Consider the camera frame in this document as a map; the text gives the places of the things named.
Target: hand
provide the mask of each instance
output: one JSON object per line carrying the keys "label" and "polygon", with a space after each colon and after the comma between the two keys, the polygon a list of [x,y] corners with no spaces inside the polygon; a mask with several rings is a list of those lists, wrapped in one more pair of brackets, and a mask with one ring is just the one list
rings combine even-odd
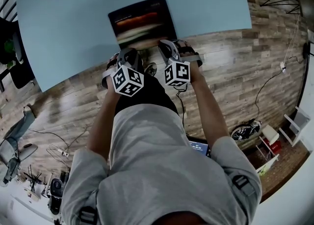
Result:
{"label": "hand", "polygon": [[[109,59],[108,63],[111,62],[112,60],[117,59],[117,57],[118,57],[118,55],[114,55],[112,58]],[[116,67],[116,66],[117,66],[117,64],[114,64],[112,66],[109,66],[107,69],[110,69],[110,68]],[[107,86],[108,86],[107,95],[110,97],[113,97],[114,99],[119,99],[121,95],[114,90],[111,76],[108,76],[106,78],[106,81],[107,81]]]}
{"label": "hand", "polygon": [[[180,47],[191,47],[191,45],[188,42],[179,41],[179,42],[176,42],[176,44],[179,45]],[[194,56],[194,55],[195,53],[193,52],[180,53],[182,60],[184,60],[185,56]],[[191,73],[191,84],[200,80],[203,77],[198,67],[197,61],[193,61],[190,63],[190,73]]]}

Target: wooden floor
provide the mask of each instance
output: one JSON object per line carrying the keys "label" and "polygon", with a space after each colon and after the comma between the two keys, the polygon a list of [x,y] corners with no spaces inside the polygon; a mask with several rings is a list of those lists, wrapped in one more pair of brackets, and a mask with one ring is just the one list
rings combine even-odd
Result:
{"label": "wooden floor", "polygon": [[[264,1],[266,0],[248,0],[252,29],[211,33],[186,39],[201,54],[207,83],[221,107],[230,131],[239,123],[257,116],[255,97],[261,86],[280,72],[279,63],[285,58],[298,19],[297,15],[286,14],[293,7],[260,7],[259,4]],[[302,19],[300,21],[300,29],[292,52],[289,53],[289,56],[296,56],[299,61],[302,60],[302,46],[307,39],[305,24]],[[145,63],[157,63],[156,76],[163,82],[165,65],[157,49],[150,49],[142,55]],[[31,126],[32,130],[54,132],[68,144],[82,134],[69,148],[70,156],[65,161],[70,166],[74,151],[85,146],[88,126],[92,125],[106,94],[101,86],[104,68],[105,65],[102,64],[84,71],[45,93],[40,91],[37,83],[17,90],[10,76],[7,76],[3,80],[5,92],[0,94],[0,136],[22,117],[23,106],[32,104],[38,115]],[[284,124],[284,114],[293,113],[299,99],[304,71],[305,62],[299,64],[295,58],[288,61],[286,73],[274,78],[261,91],[258,98],[261,110],[258,120],[274,128]],[[168,87],[166,92],[175,102],[179,113],[182,113],[181,104],[175,96],[176,91]],[[191,87],[181,96],[186,110],[186,132],[204,138]],[[22,164],[23,169],[32,164],[33,171],[42,172],[43,175],[54,172],[56,176],[61,169],[66,170],[65,165],[54,160],[46,151],[49,144],[67,148],[58,137],[27,131],[22,144],[28,142],[37,144],[39,148],[27,163]],[[246,148],[248,144],[242,143],[239,146]]]}

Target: person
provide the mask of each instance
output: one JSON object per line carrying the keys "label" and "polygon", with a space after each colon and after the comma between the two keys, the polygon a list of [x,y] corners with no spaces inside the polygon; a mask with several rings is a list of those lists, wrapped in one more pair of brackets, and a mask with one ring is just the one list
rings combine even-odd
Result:
{"label": "person", "polygon": [[109,78],[87,147],[74,154],[61,205],[67,225],[251,223],[259,176],[229,136],[197,62],[190,74],[211,158],[192,149],[156,78],[145,74],[132,98],[117,94]]}

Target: light blue table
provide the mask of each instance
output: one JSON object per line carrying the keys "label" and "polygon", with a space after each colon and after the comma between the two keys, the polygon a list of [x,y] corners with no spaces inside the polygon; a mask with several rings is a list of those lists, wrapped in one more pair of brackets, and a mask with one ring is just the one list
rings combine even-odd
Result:
{"label": "light blue table", "polygon": [[[107,61],[119,46],[108,13],[143,0],[17,0],[29,63],[42,91]],[[251,28],[247,0],[167,0],[178,38]]]}

